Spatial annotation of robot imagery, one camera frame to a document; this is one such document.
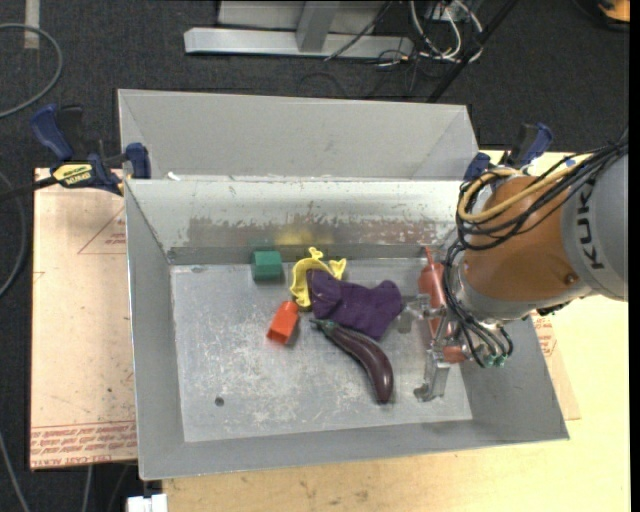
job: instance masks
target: metal bracket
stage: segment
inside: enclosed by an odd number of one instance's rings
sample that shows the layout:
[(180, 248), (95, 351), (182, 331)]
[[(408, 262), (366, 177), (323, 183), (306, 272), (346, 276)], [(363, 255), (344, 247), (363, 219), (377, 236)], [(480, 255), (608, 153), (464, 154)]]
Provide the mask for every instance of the metal bracket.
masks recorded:
[(340, 2), (305, 2), (296, 30), (296, 42), (301, 52), (322, 50)]
[(442, 358), (441, 352), (435, 350), (428, 350), (427, 352), (424, 384), (413, 390), (413, 394), (421, 402), (427, 402), (444, 395), (449, 369), (451, 368), (451, 365)]

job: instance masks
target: yellow cable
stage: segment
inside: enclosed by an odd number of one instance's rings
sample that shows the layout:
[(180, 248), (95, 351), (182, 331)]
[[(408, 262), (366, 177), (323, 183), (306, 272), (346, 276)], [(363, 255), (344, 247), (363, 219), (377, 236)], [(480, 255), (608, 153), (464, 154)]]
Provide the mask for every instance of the yellow cable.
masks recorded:
[(490, 172), (481, 175), (473, 183), (471, 183), (471, 185), (469, 185), (469, 188), (462, 195), (462, 197), (460, 198), (460, 202), (458, 203), (458, 215), (462, 220), (467, 222), (483, 222), (485, 220), (492, 218), (498, 213), (502, 213), (513, 204), (533, 194), (537, 190), (540, 190), (541, 188), (546, 187), (550, 183), (555, 182), (560, 178), (563, 178), (564, 176), (571, 173), (572, 171), (573, 171), (573, 167), (565, 167), (564, 169), (556, 170), (551, 174), (549, 174), (548, 176), (545, 176), (539, 182), (531, 185), (528, 188), (525, 188), (515, 196), (512, 196), (509, 199), (502, 201), (500, 204), (497, 204), (489, 208), (488, 210), (485, 210), (479, 213), (466, 212), (465, 209), (469, 204), (469, 201), (475, 194), (475, 192), (478, 189), (484, 187), (487, 183), (493, 180), (496, 180), (498, 178), (503, 178), (508, 176), (523, 176), (522, 172), (517, 171), (516, 169), (508, 168), (508, 167), (501, 168), (501, 169), (500, 168), (492, 169)]

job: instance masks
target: purple eggplant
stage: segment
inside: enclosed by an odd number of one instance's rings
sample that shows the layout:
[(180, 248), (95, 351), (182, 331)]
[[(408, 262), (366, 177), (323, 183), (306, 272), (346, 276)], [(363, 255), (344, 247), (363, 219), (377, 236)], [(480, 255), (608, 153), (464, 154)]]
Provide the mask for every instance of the purple eggplant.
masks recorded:
[(352, 355), (366, 370), (376, 399), (385, 404), (393, 392), (393, 369), (387, 355), (378, 344), (358, 331), (347, 329), (332, 320), (311, 319), (327, 338)]

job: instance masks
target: yellow toy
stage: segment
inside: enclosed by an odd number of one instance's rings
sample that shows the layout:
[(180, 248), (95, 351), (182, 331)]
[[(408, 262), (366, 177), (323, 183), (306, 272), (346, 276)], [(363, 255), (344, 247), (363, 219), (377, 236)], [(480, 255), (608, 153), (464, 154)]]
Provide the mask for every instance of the yellow toy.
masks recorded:
[(329, 272), (336, 279), (342, 279), (342, 274), (347, 266), (347, 260), (342, 258), (340, 261), (329, 261), (329, 266), (320, 261), (324, 256), (321, 251), (315, 247), (309, 247), (310, 258), (304, 258), (298, 261), (291, 270), (293, 273), (293, 284), (289, 288), (293, 296), (296, 298), (296, 304), (301, 308), (311, 307), (311, 298), (309, 297), (309, 287), (307, 285), (308, 270), (324, 270)]

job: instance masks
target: wooden table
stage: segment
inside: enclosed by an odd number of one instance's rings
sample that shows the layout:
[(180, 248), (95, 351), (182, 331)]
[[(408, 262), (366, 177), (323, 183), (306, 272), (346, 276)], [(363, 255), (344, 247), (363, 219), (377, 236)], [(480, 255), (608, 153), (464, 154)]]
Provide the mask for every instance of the wooden table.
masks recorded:
[[(32, 429), (32, 468), (131, 459), (121, 204), (90, 190), (38, 194), (56, 197), (40, 196), (35, 212), (32, 426), (41, 419), (48, 434)], [(67, 202), (72, 197), (77, 204)], [(104, 268), (116, 275), (105, 277)], [(53, 316), (55, 328), (47, 320)], [(628, 320), (627, 303), (603, 297), (574, 301), (551, 317), (551, 374), (559, 376), (565, 418), (580, 418), (567, 422), (569, 441), (171, 479), (163, 481), (169, 510), (629, 510)], [(112, 431), (98, 432), (101, 422)], [(65, 447), (77, 449), (65, 455)]]

